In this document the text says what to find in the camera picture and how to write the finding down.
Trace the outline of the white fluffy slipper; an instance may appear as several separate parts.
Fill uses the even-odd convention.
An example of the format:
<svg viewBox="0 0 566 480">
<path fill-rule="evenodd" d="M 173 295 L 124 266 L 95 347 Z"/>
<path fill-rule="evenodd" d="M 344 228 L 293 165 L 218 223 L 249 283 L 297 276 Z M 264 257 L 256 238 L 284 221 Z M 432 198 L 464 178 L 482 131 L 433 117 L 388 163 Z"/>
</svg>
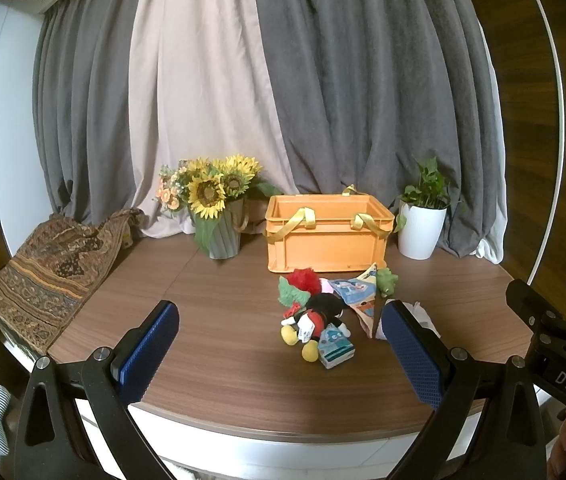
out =
<svg viewBox="0 0 566 480">
<path fill-rule="evenodd" d="M 428 315 L 428 312 L 421 306 L 419 301 L 416 301 L 414 304 L 410 304 L 410 302 L 403 302 L 403 306 L 412 314 L 413 318 L 420 324 L 421 327 L 426 328 L 427 330 L 432 330 L 432 332 L 440 338 L 440 332 L 437 330 L 435 324 L 432 321 L 432 318 Z M 379 324 L 377 324 L 374 338 L 377 340 L 385 340 L 386 336 L 383 332 L 383 323 L 382 320 L 379 320 Z"/>
</svg>

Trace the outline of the small printed soft block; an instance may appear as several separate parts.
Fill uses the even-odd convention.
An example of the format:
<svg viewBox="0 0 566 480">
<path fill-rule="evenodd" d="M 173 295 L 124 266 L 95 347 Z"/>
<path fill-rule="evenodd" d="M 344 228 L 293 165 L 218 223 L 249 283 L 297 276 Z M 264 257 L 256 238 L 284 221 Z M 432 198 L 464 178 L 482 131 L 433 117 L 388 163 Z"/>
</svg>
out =
<svg viewBox="0 0 566 480">
<path fill-rule="evenodd" d="M 333 324 L 326 326 L 318 342 L 319 361 L 327 369 L 344 363 L 355 356 L 355 346 Z"/>
</svg>

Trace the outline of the Mickey Mouse plush toy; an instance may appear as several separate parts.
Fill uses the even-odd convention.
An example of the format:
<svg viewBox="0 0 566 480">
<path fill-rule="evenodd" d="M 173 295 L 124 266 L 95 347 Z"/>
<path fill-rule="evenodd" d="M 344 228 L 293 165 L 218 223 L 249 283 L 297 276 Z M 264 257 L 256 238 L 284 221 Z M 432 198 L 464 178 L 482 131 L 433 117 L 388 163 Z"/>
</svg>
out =
<svg viewBox="0 0 566 480">
<path fill-rule="evenodd" d="M 301 358 L 314 363 L 319 361 L 318 342 L 326 326 L 333 324 L 349 339 L 347 325 L 341 320 L 346 304 L 335 294 L 320 292 L 309 298 L 304 307 L 295 304 L 281 321 L 280 335 L 288 346 L 301 344 Z"/>
</svg>

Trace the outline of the red green plush flower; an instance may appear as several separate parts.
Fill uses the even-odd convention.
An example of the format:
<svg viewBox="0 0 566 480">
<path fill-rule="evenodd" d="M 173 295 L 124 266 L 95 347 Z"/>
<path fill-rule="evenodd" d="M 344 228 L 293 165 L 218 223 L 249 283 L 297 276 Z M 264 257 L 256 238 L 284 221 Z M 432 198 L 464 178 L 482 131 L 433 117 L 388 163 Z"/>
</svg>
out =
<svg viewBox="0 0 566 480">
<path fill-rule="evenodd" d="M 288 276 L 279 278 L 279 303 L 284 307 L 295 304 L 304 307 L 309 298 L 322 292 L 319 276 L 312 268 L 296 269 Z"/>
</svg>

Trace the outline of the green plush frog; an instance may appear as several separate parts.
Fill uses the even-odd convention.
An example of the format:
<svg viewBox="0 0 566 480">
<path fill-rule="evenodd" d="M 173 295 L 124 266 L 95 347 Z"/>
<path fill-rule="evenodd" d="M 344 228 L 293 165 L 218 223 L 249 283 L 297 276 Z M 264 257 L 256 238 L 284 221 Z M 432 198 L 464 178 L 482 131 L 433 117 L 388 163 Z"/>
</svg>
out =
<svg viewBox="0 0 566 480">
<path fill-rule="evenodd" d="M 397 283 L 398 275 L 391 272 L 388 268 L 376 271 L 377 291 L 383 298 L 389 298 L 394 295 Z"/>
</svg>

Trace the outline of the patterned brown cloth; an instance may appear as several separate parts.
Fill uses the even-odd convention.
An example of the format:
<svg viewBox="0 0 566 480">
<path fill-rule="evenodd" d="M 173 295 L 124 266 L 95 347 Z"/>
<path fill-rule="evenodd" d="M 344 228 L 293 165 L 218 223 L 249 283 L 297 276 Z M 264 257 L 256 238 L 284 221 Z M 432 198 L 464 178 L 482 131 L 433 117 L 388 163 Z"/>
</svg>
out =
<svg viewBox="0 0 566 480">
<path fill-rule="evenodd" d="M 53 214 L 0 271 L 0 330 L 30 359 L 44 356 L 108 277 L 143 220 L 136 208 L 97 226 Z"/>
</svg>

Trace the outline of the white plant pot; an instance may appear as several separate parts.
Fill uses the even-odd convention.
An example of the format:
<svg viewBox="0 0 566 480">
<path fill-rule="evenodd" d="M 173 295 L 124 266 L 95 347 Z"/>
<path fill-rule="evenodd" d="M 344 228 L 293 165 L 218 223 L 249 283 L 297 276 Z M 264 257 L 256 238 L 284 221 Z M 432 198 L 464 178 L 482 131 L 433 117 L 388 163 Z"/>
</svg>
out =
<svg viewBox="0 0 566 480">
<path fill-rule="evenodd" d="M 405 218 L 405 225 L 398 232 L 399 252 L 413 260 L 428 260 L 440 239 L 447 210 L 401 202 L 399 214 Z"/>
</svg>

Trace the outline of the green pothos plant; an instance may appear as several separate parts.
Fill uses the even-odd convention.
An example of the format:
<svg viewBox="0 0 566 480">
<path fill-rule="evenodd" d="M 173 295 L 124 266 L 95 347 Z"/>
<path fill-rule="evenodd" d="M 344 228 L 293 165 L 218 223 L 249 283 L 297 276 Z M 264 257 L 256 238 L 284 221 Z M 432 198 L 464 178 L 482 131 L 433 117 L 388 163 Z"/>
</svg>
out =
<svg viewBox="0 0 566 480">
<path fill-rule="evenodd" d="M 402 204 L 424 209 L 448 209 L 452 205 L 458 206 L 462 212 L 468 211 L 468 205 L 459 196 L 453 200 L 450 195 L 452 182 L 438 169 L 437 157 L 415 160 L 419 170 L 417 184 L 407 184 L 394 200 L 397 214 L 393 233 L 399 233 L 407 224 L 407 215 L 401 212 Z"/>
</svg>

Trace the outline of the orange plastic crate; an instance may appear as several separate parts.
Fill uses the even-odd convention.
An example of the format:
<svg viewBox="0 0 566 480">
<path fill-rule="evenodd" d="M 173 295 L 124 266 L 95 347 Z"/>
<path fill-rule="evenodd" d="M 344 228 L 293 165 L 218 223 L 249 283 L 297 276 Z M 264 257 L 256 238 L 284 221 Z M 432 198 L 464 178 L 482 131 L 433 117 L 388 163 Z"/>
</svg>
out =
<svg viewBox="0 0 566 480">
<path fill-rule="evenodd" d="M 269 200 L 265 237 L 268 270 L 353 272 L 384 268 L 395 216 L 372 195 L 277 195 Z"/>
</svg>

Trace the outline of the sunflower bouquet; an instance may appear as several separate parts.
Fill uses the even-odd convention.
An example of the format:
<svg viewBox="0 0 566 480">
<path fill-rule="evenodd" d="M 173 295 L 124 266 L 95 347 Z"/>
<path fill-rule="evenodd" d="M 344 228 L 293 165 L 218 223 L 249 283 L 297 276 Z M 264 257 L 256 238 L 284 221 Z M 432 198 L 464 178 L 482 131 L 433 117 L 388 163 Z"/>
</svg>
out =
<svg viewBox="0 0 566 480">
<path fill-rule="evenodd" d="M 216 219 L 228 203 L 245 198 L 270 198 L 282 192 L 261 175 L 254 157 L 241 154 L 223 158 L 182 159 L 176 168 L 161 167 L 156 200 L 173 217 L 184 210 L 202 219 Z"/>
</svg>

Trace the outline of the beige curtain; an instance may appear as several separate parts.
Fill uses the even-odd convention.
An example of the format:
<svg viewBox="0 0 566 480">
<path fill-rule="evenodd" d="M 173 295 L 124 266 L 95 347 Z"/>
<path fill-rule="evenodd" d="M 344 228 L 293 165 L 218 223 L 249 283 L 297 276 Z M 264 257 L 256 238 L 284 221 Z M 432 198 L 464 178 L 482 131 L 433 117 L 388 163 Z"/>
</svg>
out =
<svg viewBox="0 0 566 480">
<path fill-rule="evenodd" d="M 161 214 L 161 167 L 243 154 L 294 194 L 256 0 L 138 0 L 129 61 L 129 129 L 142 232 L 192 231 L 185 214 Z"/>
</svg>

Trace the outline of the grey curtain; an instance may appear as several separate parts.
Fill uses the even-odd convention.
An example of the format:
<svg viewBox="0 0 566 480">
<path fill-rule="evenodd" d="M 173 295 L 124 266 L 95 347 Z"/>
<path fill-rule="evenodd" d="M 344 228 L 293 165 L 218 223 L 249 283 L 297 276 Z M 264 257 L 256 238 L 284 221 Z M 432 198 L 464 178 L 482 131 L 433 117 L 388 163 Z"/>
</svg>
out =
<svg viewBox="0 0 566 480">
<path fill-rule="evenodd" d="M 499 262 L 506 149 L 471 0 L 256 0 L 296 193 L 354 186 L 386 205 L 436 156 L 452 182 L 440 247 Z M 98 223 L 133 207 L 129 61 L 138 0 L 58 0 L 33 70 L 52 208 Z"/>
</svg>

